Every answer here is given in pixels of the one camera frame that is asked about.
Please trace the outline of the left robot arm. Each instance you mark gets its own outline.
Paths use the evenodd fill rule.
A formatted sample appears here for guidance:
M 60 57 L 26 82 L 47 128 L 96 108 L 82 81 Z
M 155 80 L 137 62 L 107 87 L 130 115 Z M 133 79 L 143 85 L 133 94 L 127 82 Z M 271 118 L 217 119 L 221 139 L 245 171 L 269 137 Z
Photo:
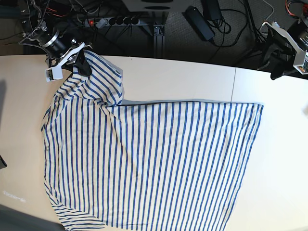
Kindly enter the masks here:
M 277 22 L 264 21 L 262 27 L 268 28 L 265 46 L 262 51 L 259 69 L 270 64 L 273 54 L 284 54 L 286 59 L 278 61 L 270 74 L 272 80 L 298 73 L 308 78 L 308 2 L 306 0 L 286 0 L 286 13 L 295 22 L 286 30 Z

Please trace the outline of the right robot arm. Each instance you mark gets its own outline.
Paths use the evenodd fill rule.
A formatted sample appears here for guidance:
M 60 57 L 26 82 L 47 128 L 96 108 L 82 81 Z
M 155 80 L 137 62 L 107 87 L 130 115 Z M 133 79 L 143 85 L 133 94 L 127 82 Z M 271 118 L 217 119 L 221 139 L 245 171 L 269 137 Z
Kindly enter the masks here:
M 18 44 L 39 48 L 46 53 L 47 81 L 62 79 L 63 69 L 73 71 L 76 68 L 80 75 L 89 77 L 92 71 L 83 51 L 87 45 L 54 25 L 55 15 L 49 8 L 50 1 L 20 0 L 18 3 L 24 30 Z

